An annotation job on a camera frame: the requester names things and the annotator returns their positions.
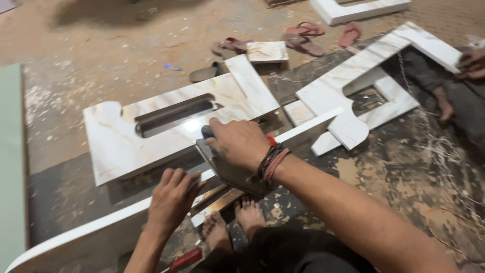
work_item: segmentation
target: person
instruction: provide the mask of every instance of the person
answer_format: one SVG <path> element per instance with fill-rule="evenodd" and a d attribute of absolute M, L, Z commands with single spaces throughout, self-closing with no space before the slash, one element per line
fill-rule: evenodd
<path fill-rule="evenodd" d="M 485 139 L 485 49 L 462 54 L 458 68 L 462 73 L 450 77 L 439 73 L 423 53 L 403 51 L 406 75 L 433 95 L 441 110 L 442 122 L 453 119 L 467 133 L 470 142 L 482 144 Z"/>
<path fill-rule="evenodd" d="M 229 163 L 257 172 L 270 144 L 256 122 L 210 119 L 216 138 L 207 143 Z M 148 222 L 125 273 L 153 273 L 162 250 L 189 211 L 204 182 L 200 173 L 167 169 L 153 190 Z M 299 198 L 336 235 L 320 230 L 266 227 L 257 203 L 236 202 L 236 219 L 261 263 L 279 272 L 457 273 L 444 248 L 409 220 L 372 196 L 287 154 L 272 180 Z M 192 270 L 236 272 L 226 223 L 218 212 L 206 218 L 203 237 L 211 253 Z"/>

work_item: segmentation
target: red handle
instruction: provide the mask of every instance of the red handle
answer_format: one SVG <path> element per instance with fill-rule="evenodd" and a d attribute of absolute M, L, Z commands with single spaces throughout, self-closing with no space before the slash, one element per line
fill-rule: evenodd
<path fill-rule="evenodd" d="M 198 260 L 202 259 L 202 249 L 200 247 L 196 247 L 192 249 L 190 252 L 185 254 L 184 256 L 176 259 L 175 261 L 170 263 L 170 270 L 182 270 L 184 268 L 193 265 Z"/>

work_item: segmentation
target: metal chain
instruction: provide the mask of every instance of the metal chain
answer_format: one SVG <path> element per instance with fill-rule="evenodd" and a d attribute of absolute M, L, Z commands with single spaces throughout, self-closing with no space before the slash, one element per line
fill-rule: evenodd
<path fill-rule="evenodd" d="M 403 61 L 403 56 L 401 55 L 401 52 L 397 54 L 399 56 L 399 65 L 401 66 L 401 74 L 403 75 L 404 82 L 406 83 L 407 91 L 412 94 L 411 92 L 411 87 L 409 87 L 409 82 L 407 81 L 406 74 L 404 72 L 404 61 Z"/>

